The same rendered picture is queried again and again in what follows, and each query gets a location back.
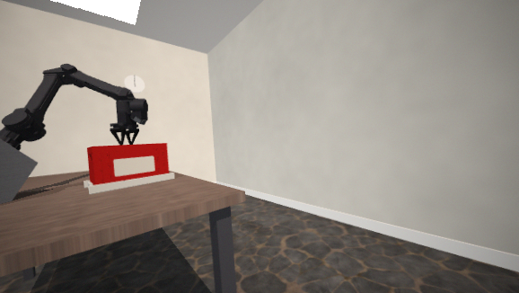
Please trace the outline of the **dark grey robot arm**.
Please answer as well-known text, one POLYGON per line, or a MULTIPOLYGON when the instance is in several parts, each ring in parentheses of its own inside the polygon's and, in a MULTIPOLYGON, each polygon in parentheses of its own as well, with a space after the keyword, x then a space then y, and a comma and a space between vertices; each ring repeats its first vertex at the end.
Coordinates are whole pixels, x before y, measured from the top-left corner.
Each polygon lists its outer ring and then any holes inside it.
POLYGON ((2 119, 5 127, 0 130, 0 138, 17 150, 21 149, 20 143, 24 140, 32 142, 46 135, 47 131, 43 129, 45 128, 44 115, 58 89, 66 84, 73 84, 80 88, 87 87, 114 99, 117 112, 127 111, 119 112, 119 122, 145 125, 148 120, 146 99, 135 98, 131 90, 126 87, 103 82, 84 74, 69 64, 45 70, 42 74, 44 75, 43 80, 26 106, 15 109, 13 113, 2 119))

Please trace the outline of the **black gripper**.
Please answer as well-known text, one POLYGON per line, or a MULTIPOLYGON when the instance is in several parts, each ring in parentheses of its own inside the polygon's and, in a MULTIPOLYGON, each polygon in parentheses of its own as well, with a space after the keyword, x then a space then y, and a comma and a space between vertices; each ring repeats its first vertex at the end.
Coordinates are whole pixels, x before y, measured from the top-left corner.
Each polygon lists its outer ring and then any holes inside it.
POLYGON ((128 143, 130 145, 133 145, 134 141, 136 139, 136 136, 137 136, 137 134, 139 132, 139 129, 137 129, 138 125, 137 124, 130 124, 130 123, 123 123, 123 122, 119 123, 119 112, 123 112, 123 111, 118 111, 117 112, 118 123, 111 123, 110 124, 110 126, 113 127, 113 128, 110 129, 110 132, 115 137, 115 139, 117 139, 117 141, 119 142, 120 145, 123 145, 124 139, 125 139, 125 135, 127 136, 128 143), (121 142, 119 140, 117 132, 121 132, 121 142), (134 133, 132 141, 130 139, 130 133, 134 133))

